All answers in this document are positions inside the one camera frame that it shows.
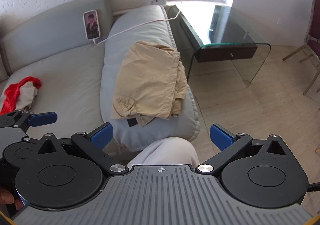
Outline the person's left hand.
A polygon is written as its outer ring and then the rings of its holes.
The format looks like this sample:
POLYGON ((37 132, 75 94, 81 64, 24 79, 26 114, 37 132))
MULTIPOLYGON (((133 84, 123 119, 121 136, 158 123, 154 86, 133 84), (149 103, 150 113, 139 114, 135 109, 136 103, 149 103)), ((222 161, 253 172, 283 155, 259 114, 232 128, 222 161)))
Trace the person's left hand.
POLYGON ((20 210, 24 207, 22 201, 19 198, 14 198, 14 196, 7 190, 0 189, 0 202, 1 204, 14 204, 16 210, 20 210))

